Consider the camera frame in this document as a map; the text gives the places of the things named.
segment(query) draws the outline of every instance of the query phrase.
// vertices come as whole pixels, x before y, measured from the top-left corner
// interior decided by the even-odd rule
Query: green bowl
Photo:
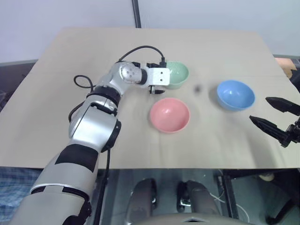
[[[167,62],[170,69],[170,84],[168,89],[178,89],[188,79],[188,68],[181,62]]]

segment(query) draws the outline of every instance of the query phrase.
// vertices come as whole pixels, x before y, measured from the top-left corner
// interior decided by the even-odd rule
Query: blue bowl
[[[240,111],[251,107],[255,95],[251,88],[240,81],[228,80],[217,87],[217,99],[220,105],[231,111]]]

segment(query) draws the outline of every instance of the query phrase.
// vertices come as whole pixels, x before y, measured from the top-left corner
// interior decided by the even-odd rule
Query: black cable
[[[82,78],[85,78],[88,80],[89,82],[89,86],[82,86],[80,85],[79,83],[77,83],[77,78],[78,77],[82,77]],[[94,87],[95,85],[93,85],[93,82],[92,80],[88,77],[88,76],[85,76],[85,75],[76,75],[74,78],[73,78],[73,81],[74,83],[78,86],[78,87],[81,87],[81,88],[90,88],[90,93],[94,91]],[[72,115],[77,111],[77,109],[79,109],[82,105],[83,105],[84,102],[81,102],[79,105],[75,106],[74,109],[71,110],[71,112],[69,113],[68,115],[68,120],[69,122],[71,122],[72,120]]]
[[[104,198],[104,192],[105,192],[105,187],[108,182],[108,176],[109,176],[109,163],[110,163],[110,158],[111,158],[111,150],[107,150],[107,161],[106,161],[106,169],[104,173],[104,177],[101,181],[101,188],[100,188],[100,194],[98,197],[98,202],[97,202],[97,207],[96,207],[96,212],[95,212],[95,219],[93,225],[99,225],[100,222],[100,217],[101,217],[101,211],[102,211],[102,204],[103,204],[103,198]]]
[[[129,54],[131,54],[131,53],[133,53],[133,52],[135,52],[136,50],[139,50],[139,49],[141,49],[141,48],[150,48],[150,49],[153,49],[153,50],[157,51],[157,52],[161,55],[161,61],[162,61],[162,62],[165,62],[165,57],[164,57],[164,55],[162,54],[162,52],[161,52],[159,49],[157,49],[156,47],[153,47],[153,46],[150,46],[150,45],[142,45],[142,46],[139,46],[139,47],[136,47],[136,48],[130,50],[129,52],[127,52],[125,55],[123,55],[123,56],[119,59],[119,62],[122,61],[122,60],[123,60],[126,56],[128,56]]]

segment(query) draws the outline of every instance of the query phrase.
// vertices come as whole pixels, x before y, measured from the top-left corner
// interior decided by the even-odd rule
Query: table
[[[300,166],[300,146],[286,149],[258,129],[249,115],[286,129],[297,117],[273,109],[265,97],[300,103],[300,95],[254,32],[154,30],[132,28],[66,28],[56,37],[0,114],[0,165],[41,168],[68,143],[68,113],[88,90],[73,84],[78,74],[97,82],[114,62],[139,45],[153,45],[168,61],[181,61],[190,72],[179,90],[150,95],[131,88],[122,97],[118,118],[122,130],[112,149],[111,168],[290,168]],[[126,58],[158,62],[153,50]],[[248,84],[253,107],[225,111],[215,89],[227,79]],[[191,111],[188,126],[162,134],[148,121],[159,99],[183,100]],[[99,168],[105,167],[106,153]]]

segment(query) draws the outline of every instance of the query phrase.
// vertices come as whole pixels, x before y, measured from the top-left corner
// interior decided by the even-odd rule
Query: plaid fabric
[[[11,219],[39,174],[32,169],[0,167],[0,221]]]

